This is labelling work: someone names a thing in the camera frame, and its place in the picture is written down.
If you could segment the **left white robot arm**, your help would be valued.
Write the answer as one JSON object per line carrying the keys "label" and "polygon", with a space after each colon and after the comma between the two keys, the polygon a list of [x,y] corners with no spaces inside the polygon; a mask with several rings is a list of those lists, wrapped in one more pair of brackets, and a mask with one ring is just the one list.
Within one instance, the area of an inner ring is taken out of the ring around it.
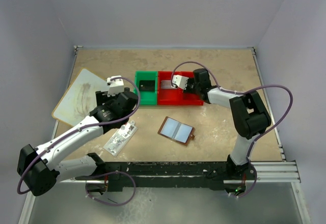
{"label": "left white robot arm", "polygon": [[105,98],[81,122],[57,138],[35,148],[23,147],[17,166],[18,194],[25,193],[21,190],[22,183],[37,197],[63,180],[103,174],[106,166],[96,153],[76,160],[65,158],[89,141],[120,128],[138,108],[138,95],[124,88],[118,95]]}

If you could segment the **brown leather card holder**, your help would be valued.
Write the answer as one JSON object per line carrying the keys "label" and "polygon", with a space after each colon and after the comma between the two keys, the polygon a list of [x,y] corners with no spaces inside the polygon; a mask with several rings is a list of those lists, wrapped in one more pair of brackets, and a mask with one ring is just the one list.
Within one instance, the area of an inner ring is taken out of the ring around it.
{"label": "brown leather card holder", "polygon": [[195,128],[181,123],[173,118],[165,117],[157,134],[170,139],[173,142],[187,146],[195,139]]}

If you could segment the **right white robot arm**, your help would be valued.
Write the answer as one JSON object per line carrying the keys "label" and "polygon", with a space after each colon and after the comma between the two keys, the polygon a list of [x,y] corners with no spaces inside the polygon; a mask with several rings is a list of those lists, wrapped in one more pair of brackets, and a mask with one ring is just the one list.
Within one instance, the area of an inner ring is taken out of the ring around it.
{"label": "right white robot arm", "polygon": [[193,78],[174,75],[173,84],[186,93],[199,96],[208,104],[216,104],[231,110],[234,127],[238,133],[235,146],[227,157],[229,174],[245,171],[254,140],[265,133],[271,118],[258,92],[238,93],[213,86],[208,70],[196,69]]}

